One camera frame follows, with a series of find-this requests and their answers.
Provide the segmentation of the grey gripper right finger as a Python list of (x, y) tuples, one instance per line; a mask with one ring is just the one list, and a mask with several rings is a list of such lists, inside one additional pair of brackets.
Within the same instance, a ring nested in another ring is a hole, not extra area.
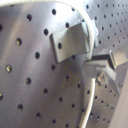
[(119, 65), (128, 62), (128, 46), (119, 46), (109, 50), (107, 60), (110, 67), (115, 70)]

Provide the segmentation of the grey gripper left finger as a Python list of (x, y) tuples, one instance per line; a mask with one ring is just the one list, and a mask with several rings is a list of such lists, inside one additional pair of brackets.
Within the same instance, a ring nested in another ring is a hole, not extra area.
[(116, 84), (117, 73), (109, 66), (107, 60), (86, 61), (83, 69), (89, 78), (95, 78), (99, 86), (109, 85), (117, 95), (120, 95)]

